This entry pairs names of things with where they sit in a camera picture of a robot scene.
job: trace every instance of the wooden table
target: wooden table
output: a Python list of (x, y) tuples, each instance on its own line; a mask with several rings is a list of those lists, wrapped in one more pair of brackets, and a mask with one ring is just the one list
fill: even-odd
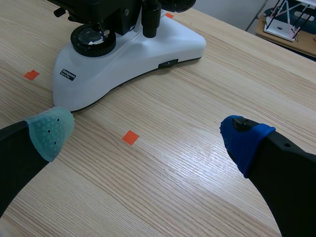
[[(54, 61), (78, 25), (44, 0), (0, 1), (0, 127), (52, 103)], [(228, 157), (220, 121), (274, 125), (315, 152), (316, 64), (196, 10), (175, 20), (204, 57), (147, 74), (75, 113), (60, 156), (16, 197), (1, 237), (279, 237)], [(34, 81), (23, 75), (39, 72)], [(122, 141), (132, 130), (132, 146)]]

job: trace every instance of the microscope label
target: microscope label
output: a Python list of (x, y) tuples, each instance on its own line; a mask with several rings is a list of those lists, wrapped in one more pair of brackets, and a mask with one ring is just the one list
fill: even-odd
[(75, 74), (72, 74), (71, 72), (67, 71), (66, 69), (63, 69), (60, 72), (60, 75), (64, 76), (65, 78), (68, 78), (69, 80), (74, 80), (76, 78)]

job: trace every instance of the white microscope base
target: white microscope base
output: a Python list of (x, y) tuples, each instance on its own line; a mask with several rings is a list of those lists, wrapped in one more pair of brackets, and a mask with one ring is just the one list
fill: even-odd
[(82, 56), (69, 43), (54, 68), (54, 104), (70, 111), (83, 109), (162, 63), (201, 58), (205, 46), (202, 36), (168, 17), (161, 18), (155, 38), (144, 37), (142, 31), (117, 35), (115, 49), (102, 57)]

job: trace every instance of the red tape square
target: red tape square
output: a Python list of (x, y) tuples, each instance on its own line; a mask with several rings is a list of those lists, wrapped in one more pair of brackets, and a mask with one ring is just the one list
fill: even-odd
[(123, 141), (126, 142), (127, 144), (133, 145), (134, 142), (139, 138), (139, 136), (135, 133), (129, 130), (125, 136), (123, 137)]
[(29, 80), (34, 80), (38, 75), (39, 73), (37, 71), (32, 70), (31, 72), (25, 73), (24, 77)]

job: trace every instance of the blue fingertip cover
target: blue fingertip cover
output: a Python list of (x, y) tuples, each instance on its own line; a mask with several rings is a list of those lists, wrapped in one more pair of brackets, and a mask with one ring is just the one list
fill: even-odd
[(74, 130), (73, 115), (64, 108), (55, 107), (25, 120), (30, 139), (38, 153), (52, 162)]
[(249, 131), (240, 132), (235, 128), (233, 123), (233, 119), (236, 118), (243, 117), (236, 115), (228, 116), (221, 122), (220, 130), (225, 148), (233, 155), (238, 169), (247, 178), (260, 143), (276, 129), (261, 123), (252, 127)]

